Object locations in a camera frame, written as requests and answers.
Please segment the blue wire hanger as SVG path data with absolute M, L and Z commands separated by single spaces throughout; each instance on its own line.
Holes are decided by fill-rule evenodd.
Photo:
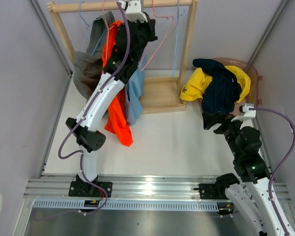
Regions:
M 178 57 L 178 49 L 179 49 L 179 24 L 180 24 L 180 18 L 183 16 L 183 12 L 180 14 L 180 0 L 177 1 L 177 18 L 176 18 L 176 39 L 175 39 L 175 50 L 174 50 L 174 60 L 173 60 L 173 66 L 172 66 L 172 77 L 175 76 L 176 71 L 176 65 L 177 65 L 177 57 Z

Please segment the navy blue shorts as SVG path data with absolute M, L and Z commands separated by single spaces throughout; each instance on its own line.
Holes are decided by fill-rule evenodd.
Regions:
M 213 59 L 194 59 L 193 66 L 212 77 L 203 95 L 202 110 L 209 114 L 233 112 L 242 91 L 236 75 Z

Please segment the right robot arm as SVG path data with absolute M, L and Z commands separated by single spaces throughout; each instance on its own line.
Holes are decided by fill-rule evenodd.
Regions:
M 215 134 L 222 134 L 233 154 L 235 173 L 216 178 L 215 194 L 229 199 L 257 236 L 295 236 L 273 188 L 276 172 L 270 172 L 259 155 L 262 146 L 260 132 L 254 127 L 242 127 L 255 118 L 259 108 L 242 106 L 239 116 L 218 112 L 202 113 L 204 129 L 216 124 Z

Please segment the yellow shorts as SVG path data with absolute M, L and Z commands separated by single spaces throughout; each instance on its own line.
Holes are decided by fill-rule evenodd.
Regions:
M 241 93 L 237 103 L 240 103 L 248 95 L 251 86 L 250 77 L 239 67 L 234 65 L 226 65 L 226 69 L 231 71 L 237 78 L 240 84 Z M 188 82 L 185 84 L 180 93 L 180 99 L 184 101 L 194 101 L 196 99 L 203 99 L 205 90 L 212 82 L 212 77 L 203 72 L 201 68 L 197 68 L 191 75 Z

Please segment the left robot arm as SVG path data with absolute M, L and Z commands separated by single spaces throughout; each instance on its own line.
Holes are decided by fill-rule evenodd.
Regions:
M 87 197 L 97 191 L 97 159 L 99 149 L 104 145 L 106 136 L 98 131 L 98 125 L 109 105 L 125 87 L 138 69 L 139 61 L 149 42 L 156 41 L 154 19 L 147 22 L 126 21 L 118 26 L 109 42 L 108 61 L 103 67 L 99 84 L 83 110 L 65 122 L 69 135 L 74 135 L 79 146 L 80 170 L 78 177 L 82 181 L 80 191 Z

